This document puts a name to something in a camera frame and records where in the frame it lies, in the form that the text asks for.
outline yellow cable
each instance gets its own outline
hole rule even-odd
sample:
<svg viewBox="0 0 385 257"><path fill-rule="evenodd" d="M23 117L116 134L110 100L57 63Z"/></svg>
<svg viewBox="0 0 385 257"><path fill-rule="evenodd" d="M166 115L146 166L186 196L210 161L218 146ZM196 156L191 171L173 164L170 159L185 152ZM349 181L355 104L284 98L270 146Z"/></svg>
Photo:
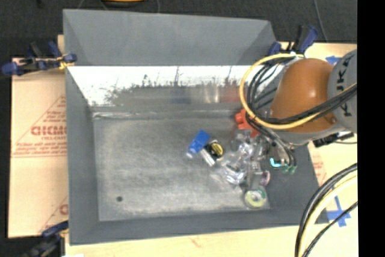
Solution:
<svg viewBox="0 0 385 257"><path fill-rule="evenodd" d="M260 124L262 126L265 126L267 128L271 128L271 129L291 129L291 128L294 128L296 126L303 125L306 122L309 122L312 119L314 119L319 114L321 114L321 111L320 111L318 113L309 115L309 116L307 116L307 117L305 117L303 119L296 120L296 121L293 121L291 123L287 123L287 124L272 124L272 123L263 121L262 119L258 118L255 115L255 113L250 109L250 107L247 105L246 100L245 100L245 96L244 96L244 87L245 87L246 79L249 76L249 74L251 73L251 71L253 71L257 66L260 66L262 63L265 63L265 62L270 61L272 59L292 58L292 57L293 57L292 54L276 54L276 55L272 55L272 56L267 56L267 57L265 57L265 58L255 62L251 67L249 67L248 70L246 71L246 73L244 74L244 76L241 79L241 83L239 85L239 97L241 99L241 103L242 103L243 108L246 110L247 114L250 115L251 119L255 120L258 124ZM351 87L353 87L356 84L357 83L355 82L353 85L350 85L343 92L348 91Z"/></svg>
<svg viewBox="0 0 385 257"><path fill-rule="evenodd" d="M342 190L349 187L350 185L357 182L357 175L354 175L347 180L340 183L338 186L336 186L334 189L329 191L320 201L318 206L314 209L314 211L311 213L308 221L304 225L300 245L298 248L299 256L303 256L304 252L307 249L307 233L309 233L309 227L313 226L313 224L316 222L317 218L321 214L321 212L327 207L327 205L330 203L332 199L334 199Z"/></svg>

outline red object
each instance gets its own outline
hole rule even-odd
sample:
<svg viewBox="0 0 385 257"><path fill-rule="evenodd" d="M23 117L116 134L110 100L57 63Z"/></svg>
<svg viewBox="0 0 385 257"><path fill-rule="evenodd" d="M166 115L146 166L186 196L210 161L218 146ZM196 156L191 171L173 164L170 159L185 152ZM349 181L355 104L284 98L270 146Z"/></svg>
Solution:
<svg viewBox="0 0 385 257"><path fill-rule="evenodd" d="M238 123L238 129L251 129L251 137L255 137L260 133L250 126L246 121L246 110L243 108L238 114L235 114L235 122Z"/></svg>

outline clear plastic object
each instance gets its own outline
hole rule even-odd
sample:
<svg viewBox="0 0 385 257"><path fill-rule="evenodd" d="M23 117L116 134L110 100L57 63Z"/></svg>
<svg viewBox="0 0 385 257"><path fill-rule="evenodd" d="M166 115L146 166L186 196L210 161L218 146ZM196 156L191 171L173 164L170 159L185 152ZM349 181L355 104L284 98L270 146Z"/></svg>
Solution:
<svg viewBox="0 0 385 257"><path fill-rule="evenodd" d="M231 151L217 161L216 172L231 185L239 185L248 208L259 209L267 205L266 185L270 173L262 169L261 161L269 150L268 140L261 135L251 138L251 130L236 131Z"/></svg>

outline blue plastic part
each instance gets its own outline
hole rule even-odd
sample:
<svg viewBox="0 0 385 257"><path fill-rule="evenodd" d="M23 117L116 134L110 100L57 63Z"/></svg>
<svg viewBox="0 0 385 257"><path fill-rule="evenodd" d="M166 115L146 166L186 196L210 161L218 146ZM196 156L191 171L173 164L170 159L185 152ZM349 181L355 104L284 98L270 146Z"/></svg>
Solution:
<svg viewBox="0 0 385 257"><path fill-rule="evenodd" d="M48 49L54 55L55 58L59 58L62 56L61 51L59 50L59 47L56 45L54 41L48 42Z"/></svg>
<svg viewBox="0 0 385 257"><path fill-rule="evenodd" d="M309 33L303 40L302 44L298 47L298 51L303 54L309 46L312 46L314 41L317 39L318 31L313 26L309 26Z"/></svg>
<svg viewBox="0 0 385 257"><path fill-rule="evenodd" d="M208 143L210 137L211 136L206 131L200 130L189 145L188 152L191 154L197 154L200 152Z"/></svg>
<svg viewBox="0 0 385 257"><path fill-rule="evenodd" d="M38 60L36 63L39 70L46 70L48 68L47 64L43 60Z"/></svg>
<svg viewBox="0 0 385 257"><path fill-rule="evenodd" d="M274 158L270 158L270 165L271 165L271 167L275 167L275 168L277 168L277 167L282 167L282 165L281 165L280 163L277 163L277 162L274 160Z"/></svg>
<svg viewBox="0 0 385 257"><path fill-rule="evenodd" d="M26 57L27 58L35 58L36 57L34 51L30 47L26 50Z"/></svg>
<svg viewBox="0 0 385 257"><path fill-rule="evenodd" d="M16 62L10 62L1 66L1 72L4 75L23 75L24 71L17 65Z"/></svg>
<svg viewBox="0 0 385 257"><path fill-rule="evenodd" d="M278 53L280 52L280 50L281 50L281 47L282 47L281 43L275 41L275 42L270 46L268 55L269 55L269 56L272 56L272 55L278 54Z"/></svg>
<svg viewBox="0 0 385 257"><path fill-rule="evenodd" d="M73 62L75 62L77 59L78 59L78 56L76 56L75 54L67 54L67 55L64 55L64 56L63 56L63 61L64 61L65 63L73 63Z"/></svg>
<svg viewBox="0 0 385 257"><path fill-rule="evenodd" d="M52 235L55 235L61 231L68 229L68 227L69 227L68 221L63 221L43 231L42 237L43 238L50 237Z"/></svg>
<svg viewBox="0 0 385 257"><path fill-rule="evenodd" d="M325 58L327 62L329 62L332 65L335 65L341 58L336 56L329 56Z"/></svg>
<svg viewBox="0 0 385 257"><path fill-rule="evenodd" d="M341 204L339 202L339 199L338 199L338 196L336 196L334 198L334 200L336 201L336 205L337 205L337 210L331 210L331 211L327 211L327 216L329 218L329 220L335 220L336 218L338 218L343 210L341 208ZM350 214L349 213L346 213L343 217L341 217L339 220L338 220L338 226L339 227L344 227L347 225L346 223L346 219L347 218L351 218Z"/></svg>

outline clamp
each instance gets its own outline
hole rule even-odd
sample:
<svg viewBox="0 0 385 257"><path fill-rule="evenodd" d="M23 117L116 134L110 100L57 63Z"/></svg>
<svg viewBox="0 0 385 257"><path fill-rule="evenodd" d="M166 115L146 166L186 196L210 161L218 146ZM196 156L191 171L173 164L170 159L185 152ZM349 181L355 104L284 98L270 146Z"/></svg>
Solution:
<svg viewBox="0 0 385 257"><path fill-rule="evenodd" d="M296 52L296 54L304 54L306 49L313 45L317 39L318 31L313 26L307 27L307 32L304 32L304 27L301 25L298 27L297 38L294 43L289 42L285 52ZM279 54L283 52L282 45L279 42L274 42L268 51L268 56Z"/></svg>
<svg viewBox="0 0 385 257"><path fill-rule="evenodd" d="M49 54L44 54L35 42L29 44L26 57L19 62L3 64L1 71L4 75L21 76L26 73L60 68L73 64L78 59L75 54L63 55L54 41L48 42Z"/></svg>

